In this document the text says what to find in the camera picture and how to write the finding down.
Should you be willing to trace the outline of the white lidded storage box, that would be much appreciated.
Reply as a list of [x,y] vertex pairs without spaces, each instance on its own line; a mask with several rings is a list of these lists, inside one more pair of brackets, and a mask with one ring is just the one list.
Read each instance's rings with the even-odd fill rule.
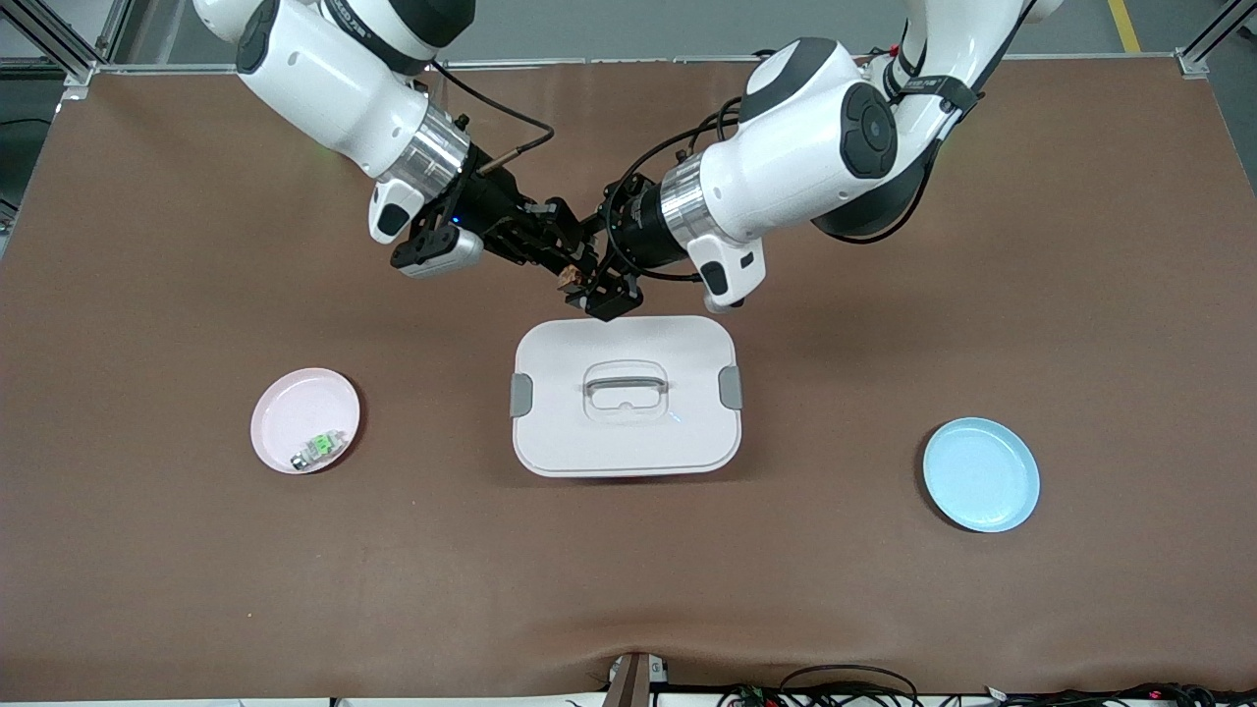
[[537,476],[705,473],[740,447],[735,341],[703,316],[554,320],[517,345],[518,460]]

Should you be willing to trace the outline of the brown table mat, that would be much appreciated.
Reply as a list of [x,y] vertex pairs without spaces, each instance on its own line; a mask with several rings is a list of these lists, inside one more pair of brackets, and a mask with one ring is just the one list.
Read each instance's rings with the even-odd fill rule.
[[[522,468],[517,343],[574,311],[495,258],[400,276],[370,192],[233,75],[62,106],[0,259],[0,701],[585,692],[632,650],[1257,687],[1257,198],[1172,59],[1011,60],[896,237],[769,237],[696,477]],[[283,474],[251,413],[310,367],[360,430]],[[1014,530],[928,494],[963,416],[1037,460]]]

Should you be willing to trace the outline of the pink round plate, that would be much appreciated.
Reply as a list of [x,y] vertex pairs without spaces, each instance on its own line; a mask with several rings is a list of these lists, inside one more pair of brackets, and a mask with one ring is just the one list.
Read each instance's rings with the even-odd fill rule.
[[[362,421],[362,400],[354,384],[329,369],[300,369],[272,384],[251,413],[250,440],[256,457],[289,476],[319,473],[339,460],[354,442]],[[312,470],[294,470],[289,458],[314,435],[344,433],[347,447],[333,460]]]

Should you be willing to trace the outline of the light blue round plate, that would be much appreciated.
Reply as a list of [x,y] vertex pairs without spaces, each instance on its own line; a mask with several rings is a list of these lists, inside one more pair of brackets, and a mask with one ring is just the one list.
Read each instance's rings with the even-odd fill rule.
[[941,515],[964,530],[1001,533],[1029,520],[1040,469],[1013,430],[983,416],[944,421],[923,452],[923,481]]

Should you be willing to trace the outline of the green switch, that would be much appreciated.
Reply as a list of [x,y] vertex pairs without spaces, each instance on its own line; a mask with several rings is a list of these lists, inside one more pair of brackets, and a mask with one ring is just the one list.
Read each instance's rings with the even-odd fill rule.
[[294,470],[312,470],[316,465],[333,460],[346,447],[343,431],[328,430],[305,442],[304,447],[289,458],[289,465]]

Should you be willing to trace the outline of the grey metal bracket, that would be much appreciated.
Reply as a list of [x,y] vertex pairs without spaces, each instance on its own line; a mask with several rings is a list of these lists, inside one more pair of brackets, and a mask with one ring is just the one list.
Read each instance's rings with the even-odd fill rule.
[[620,655],[608,676],[601,707],[660,707],[659,688],[669,686],[667,662],[649,653]]

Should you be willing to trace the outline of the aluminium frame post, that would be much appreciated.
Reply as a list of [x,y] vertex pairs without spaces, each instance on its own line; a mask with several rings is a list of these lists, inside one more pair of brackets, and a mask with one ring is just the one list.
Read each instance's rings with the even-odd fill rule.
[[0,0],[0,75],[85,84],[113,62],[134,0]]
[[1221,13],[1214,15],[1185,47],[1177,47],[1175,59],[1187,81],[1209,75],[1208,58],[1229,36],[1239,36],[1257,45],[1257,0],[1221,0]]

